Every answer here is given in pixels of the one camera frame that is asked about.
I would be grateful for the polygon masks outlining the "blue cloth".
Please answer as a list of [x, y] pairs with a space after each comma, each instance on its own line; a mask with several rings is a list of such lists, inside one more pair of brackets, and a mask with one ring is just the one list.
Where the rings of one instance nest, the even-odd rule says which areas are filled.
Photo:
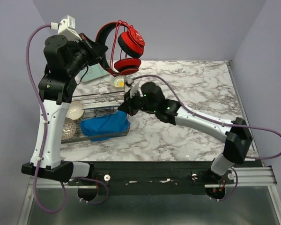
[[130, 127], [127, 114], [117, 111], [113, 115], [86, 119], [80, 122], [82, 133], [89, 137], [92, 142], [105, 141], [111, 136], [93, 138], [98, 135], [109, 135], [125, 132]]

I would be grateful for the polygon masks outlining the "red black headphones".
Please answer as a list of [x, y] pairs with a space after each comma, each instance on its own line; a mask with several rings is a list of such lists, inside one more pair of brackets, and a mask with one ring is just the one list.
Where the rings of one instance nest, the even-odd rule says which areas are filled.
[[[140, 57], [144, 53], [145, 41], [140, 33], [127, 22], [118, 20], [104, 25], [96, 35], [96, 43], [105, 45], [108, 35], [115, 30], [115, 37], [111, 50], [110, 61], [107, 61], [106, 56], [102, 57], [99, 62], [100, 66], [116, 77], [119, 75], [131, 75], [138, 72], [141, 65]], [[113, 62], [115, 44], [118, 44], [126, 56], [116, 62]]]

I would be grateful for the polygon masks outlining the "white ceramic bowl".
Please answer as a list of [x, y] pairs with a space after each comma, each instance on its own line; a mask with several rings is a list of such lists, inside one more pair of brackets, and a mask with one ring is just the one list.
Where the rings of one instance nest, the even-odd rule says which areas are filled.
[[83, 104], [77, 101], [74, 101], [70, 104], [70, 107], [67, 111], [66, 117], [72, 120], [79, 120], [84, 115]]

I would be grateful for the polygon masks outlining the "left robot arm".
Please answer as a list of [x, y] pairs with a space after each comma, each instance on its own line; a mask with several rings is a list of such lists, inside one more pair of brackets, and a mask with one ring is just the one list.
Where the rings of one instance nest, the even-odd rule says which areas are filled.
[[47, 63], [37, 90], [41, 111], [37, 142], [30, 162], [22, 165], [21, 172], [64, 183], [78, 178], [82, 184], [90, 185], [95, 178], [92, 166], [61, 160], [61, 138], [77, 86], [75, 77], [86, 66], [99, 63], [108, 48], [93, 42], [83, 33], [79, 38], [70, 41], [64, 35], [53, 35], [45, 41]]

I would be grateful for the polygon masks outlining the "aluminium extrusion rail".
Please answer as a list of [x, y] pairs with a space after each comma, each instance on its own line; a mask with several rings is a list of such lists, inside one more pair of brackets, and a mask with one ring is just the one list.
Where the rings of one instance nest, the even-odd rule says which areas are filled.
[[[261, 187], [261, 186], [275, 186], [277, 184], [274, 172], [271, 167], [243, 167], [243, 168], [235, 168], [235, 172], [231, 171], [233, 175], [229, 175], [230, 178], [234, 178], [230, 180], [229, 178], [225, 178], [225, 188], [234, 187], [236, 182], [236, 174], [238, 176], [238, 185], [237, 187]], [[29, 187], [33, 188], [34, 178], [30, 177]], [[165, 180], [158, 181], [147, 181], [144, 184], [174, 184], [178, 185], [178, 181], [174, 181], [174, 179], [167, 178]], [[130, 184], [143, 184], [140, 181], [124, 181], [124, 187]], [[87, 183], [85, 181], [74, 181], [71, 180], [68, 183], [64, 183], [66, 188], [95, 188], [95, 184]], [[215, 188], [223, 186], [223, 184], [207, 184], [206, 188]], [[37, 179], [37, 188], [61, 188], [61, 184], [58, 181], [53, 180], [45, 180], [42, 178]]]

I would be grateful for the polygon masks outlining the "green divided tray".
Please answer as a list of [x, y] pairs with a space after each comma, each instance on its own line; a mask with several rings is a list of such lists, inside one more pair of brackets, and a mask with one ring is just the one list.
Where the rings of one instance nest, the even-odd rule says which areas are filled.
[[84, 68], [79, 74], [79, 80], [83, 83], [93, 81], [95, 79], [109, 75], [99, 64]]

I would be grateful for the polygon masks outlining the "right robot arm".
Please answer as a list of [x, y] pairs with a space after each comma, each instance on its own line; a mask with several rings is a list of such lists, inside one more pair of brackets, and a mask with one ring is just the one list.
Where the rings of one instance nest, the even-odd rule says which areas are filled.
[[244, 119], [225, 120], [194, 111], [179, 101], [168, 99], [154, 82], [136, 84], [125, 95], [118, 110], [134, 116], [138, 111], [155, 115], [158, 120], [198, 130], [224, 143], [224, 149], [206, 172], [210, 183], [222, 180], [226, 171], [242, 164], [252, 143]]

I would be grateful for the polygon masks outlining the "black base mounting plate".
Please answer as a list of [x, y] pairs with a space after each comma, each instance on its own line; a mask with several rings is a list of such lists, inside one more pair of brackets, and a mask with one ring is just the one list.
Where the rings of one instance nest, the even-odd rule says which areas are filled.
[[91, 178], [110, 195], [204, 195], [207, 188], [233, 185], [227, 171], [212, 175], [209, 161], [91, 162]]

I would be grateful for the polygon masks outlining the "yellow blue patterned bowl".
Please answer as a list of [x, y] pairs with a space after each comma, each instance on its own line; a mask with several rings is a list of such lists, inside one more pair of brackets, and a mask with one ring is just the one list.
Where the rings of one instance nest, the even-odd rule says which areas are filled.
[[112, 77], [111, 84], [115, 88], [123, 88], [125, 85], [125, 77], [124, 76]]

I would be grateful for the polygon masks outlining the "brown patterned bowl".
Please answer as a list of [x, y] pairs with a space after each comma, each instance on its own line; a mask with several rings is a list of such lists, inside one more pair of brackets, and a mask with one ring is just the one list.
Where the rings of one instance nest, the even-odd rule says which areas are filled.
[[75, 135], [75, 133], [76, 133], [76, 123], [70, 118], [65, 118], [61, 140], [69, 140]]

